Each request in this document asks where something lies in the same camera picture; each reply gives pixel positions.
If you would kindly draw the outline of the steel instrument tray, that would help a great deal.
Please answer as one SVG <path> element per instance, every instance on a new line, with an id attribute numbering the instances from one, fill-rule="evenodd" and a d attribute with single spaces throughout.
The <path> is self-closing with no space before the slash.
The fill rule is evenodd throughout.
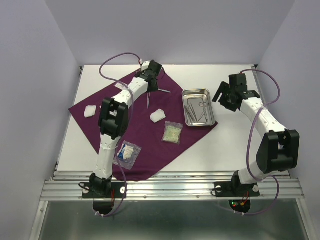
<path id="1" fill-rule="evenodd" d="M 205 121 L 205 118 L 202 118 L 200 122 L 195 122 L 195 119 L 194 119 L 193 123 L 190 123 L 190 119 L 186 115 L 186 111 L 184 107 L 184 106 L 188 106 L 188 100 L 190 100 L 193 105 L 197 119 L 199 119 L 199 117 L 203 113 L 203 108 L 199 106 L 199 103 L 205 102 L 207 104 L 206 110 L 207 110 L 208 122 Z M 185 123 L 188 127 L 208 127 L 208 126 L 213 126 L 217 123 L 214 116 L 214 111 L 213 111 L 212 102 L 211 102 L 211 95 L 209 90 L 205 88 L 183 90 L 182 105 L 184 110 Z"/>

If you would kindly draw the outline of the steel scalpel handle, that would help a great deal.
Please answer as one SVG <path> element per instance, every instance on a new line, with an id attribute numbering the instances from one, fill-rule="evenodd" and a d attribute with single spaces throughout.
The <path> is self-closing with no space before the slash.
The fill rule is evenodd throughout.
<path id="1" fill-rule="evenodd" d="M 194 118 L 194 121 L 197 122 L 197 121 L 198 121 L 198 118 L 197 118 L 196 112 L 195 112 L 194 107 L 193 107 L 193 105 L 192 105 L 192 103 L 191 103 L 190 100 L 188 100 L 188 107 L 190 108 L 190 111 L 191 111 L 191 113 L 192 113 L 192 116 L 193 116 L 193 118 Z"/>

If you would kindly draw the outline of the steel tweezers pair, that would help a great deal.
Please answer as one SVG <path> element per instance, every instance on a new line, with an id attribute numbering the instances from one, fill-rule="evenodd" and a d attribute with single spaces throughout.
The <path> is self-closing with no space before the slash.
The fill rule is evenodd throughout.
<path id="1" fill-rule="evenodd" d="M 189 117 L 189 122 L 193 123 L 194 122 L 194 118 L 193 118 L 193 115 L 191 114 L 191 112 L 189 110 L 189 107 L 185 105 L 184 106 L 184 110 L 186 112 L 186 115 Z"/>

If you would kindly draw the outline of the long steel forceps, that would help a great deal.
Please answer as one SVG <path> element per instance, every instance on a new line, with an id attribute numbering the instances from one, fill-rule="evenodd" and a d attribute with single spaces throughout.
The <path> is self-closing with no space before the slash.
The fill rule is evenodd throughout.
<path id="1" fill-rule="evenodd" d="M 205 112 L 202 112 L 202 114 L 200 115 L 200 117 L 199 117 L 198 120 L 197 120 L 197 123 L 199 123 L 200 120 L 201 120 L 204 116 L 205 116 Z"/>

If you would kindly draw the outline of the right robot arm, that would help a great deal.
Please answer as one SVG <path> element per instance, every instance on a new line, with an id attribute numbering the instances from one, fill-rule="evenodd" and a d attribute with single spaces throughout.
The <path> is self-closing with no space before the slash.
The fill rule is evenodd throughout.
<path id="1" fill-rule="evenodd" d="M 250 135 L 257 130 L 262 138 L 255 161 L 246 160 L 246 168 L 235 173 L 230 182 L 231 192 L 242 195 L 248 185 L 255 184 L 273 172 L 294 169 L 298 165 L 300 135 L 279 123 L 266 108 L 261 96 L 249 90 L 244 71 L 231 74 L 229 82 L 222 82 L 213 97 L 226 109 L 242 112 L 252 123 Z"/>

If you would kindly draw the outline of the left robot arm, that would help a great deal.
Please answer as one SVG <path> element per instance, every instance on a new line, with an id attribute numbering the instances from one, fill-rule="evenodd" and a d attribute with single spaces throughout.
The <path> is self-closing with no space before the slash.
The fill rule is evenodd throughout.
<path id="1" fill-rule="evenodd" d="M 129 110 L 133 109 L 140 96 L 159 90 L 157 78 L 162 69 L 163 66 L 154 60 L 144 62 L 129 84 L 118 82 L 122 85 L 120 93 L 102 101 L 98 119 L 100 148 L 95 169 L 89 178 L 100 197 L 111 193 L 113 160 L 117 145 L 129 126 Z"/>

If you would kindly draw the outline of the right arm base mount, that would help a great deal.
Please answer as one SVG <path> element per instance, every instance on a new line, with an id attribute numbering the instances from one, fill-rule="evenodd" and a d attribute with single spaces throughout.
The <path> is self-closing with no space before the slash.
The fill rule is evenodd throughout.
<path id="1" fill-rule="evenodd" d="M 251 208 L 250 197 L 259 197 L 260 191 L 257 183 L 242 184 L 238 172 L 235 172 L 230 181 L 214 182 L 211 195 L 217 198 L 229 199 L 229 205 L 236 213 L 247 214 Z"/>

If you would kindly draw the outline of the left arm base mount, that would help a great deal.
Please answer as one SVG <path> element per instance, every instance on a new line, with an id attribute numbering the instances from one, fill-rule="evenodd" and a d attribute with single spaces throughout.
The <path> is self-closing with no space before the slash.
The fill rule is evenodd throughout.
<path id="1" fill-rule="evenodd" d="M 114 182 L 112 177 L 100 179 L 94 173 L 89 182 L 80 182 L 81 197 L 92 200 L 92 209 L 96 216 L 106 218 L 116 214 L 127 197 L 127 183 Z"/>

